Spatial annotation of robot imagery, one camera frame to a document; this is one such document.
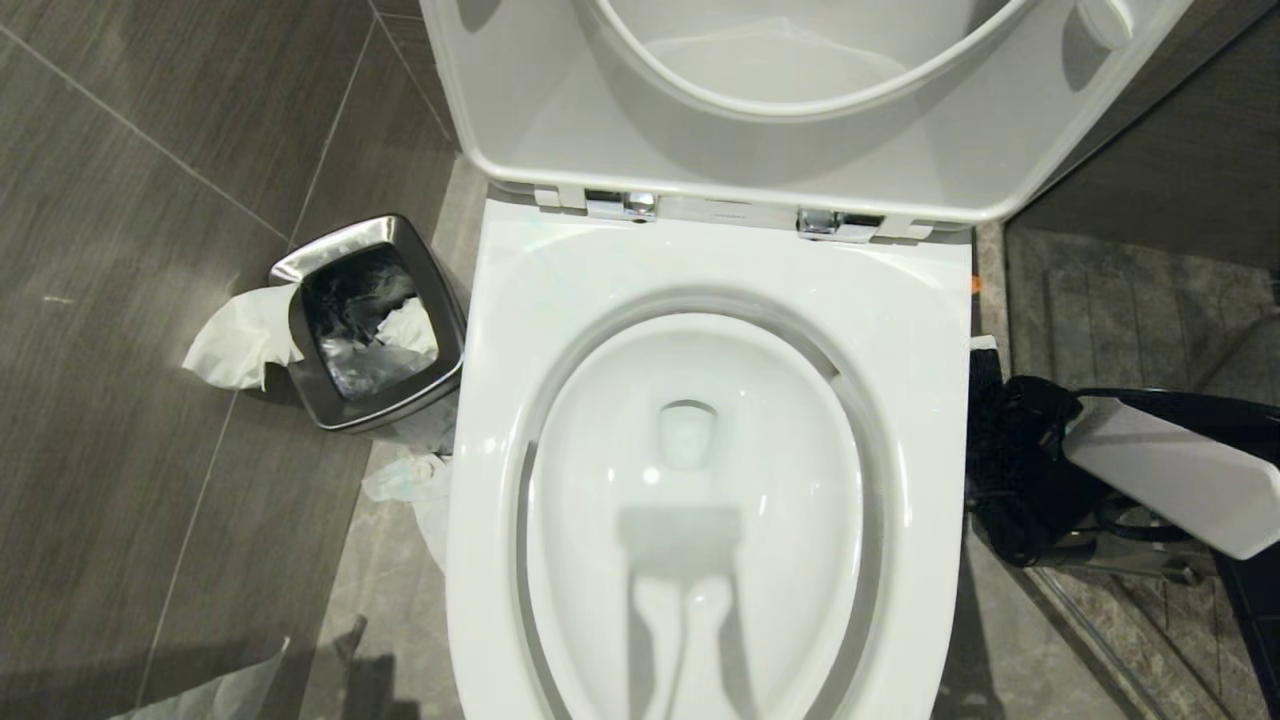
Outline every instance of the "stainless steel trash can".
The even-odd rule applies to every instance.
[[[407,219],[374,218],[308,242],[273,265],[269,282],[301,284],[289,328],[303,359],[288,369],[316,425],[420,445],[442,423],[452,424],[452,407],[444,419],[421,411],[456,407],[466,322],[448,278]],[[396,355],[372,337],[412,297],[435,333],[438,352],[429,364]]]

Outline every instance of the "used toilet paper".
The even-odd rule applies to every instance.
[[[392,310],[387,319],[378,325],[378,340],[384,345],[393,345],[412,350],[430,357],[430,363],[440,354],[440,346],[435,342],[435,329],[431,327],[431,316],[422,307],[422,299],[410,297],[398,310]]]
[[[289,332],[297,291],[296,283],[264,287],[228,300],[201,328],[182,366],[221,388],[261,388],[268,363],[302,360]]]
[[[426,541],[426,551],[440,571],[448,574],[444,556],[449,537],[451,460],[407,448],[398,452],[397,460],[366,475],[361,487],[374,502],[407,502],[413,509],[417,532]]]

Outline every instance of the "bathroom floor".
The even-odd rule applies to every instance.
[[[475,269],[486,184],[460,159],[431,241],[463,286]],[[375,443],[369,470],[399,457]],[[361,495],[348,529],[301,720],[461,719],[449,665],[444,574],[413,511]],[[1023,580],[966,533],[938,719],[1101,720],[1140,715],[1033,602]]]
[[[1240,333],[1280,313],[1266,270],[1018,223],[1004,247],[1014,373],[1068,387],[1201,388],[1280,405],[1280,320]],[[1160,716],[1267,716],[1219,580],[1180,587],[1041,573]]]

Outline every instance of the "white toilet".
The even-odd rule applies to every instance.
[[[928,717],[966,228],[1188,3],[424,0],[503,191],[449,520],[467,717]]]

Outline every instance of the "chrome hinge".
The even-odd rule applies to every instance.
[[[868,242],[883,222],[884,218],[878,215],[800,208],[796,213],[796,232],[805,240]]]
[[[586,214],[611,220],[652,223],[658,219],[658,195],[653,192],[586,191]]]

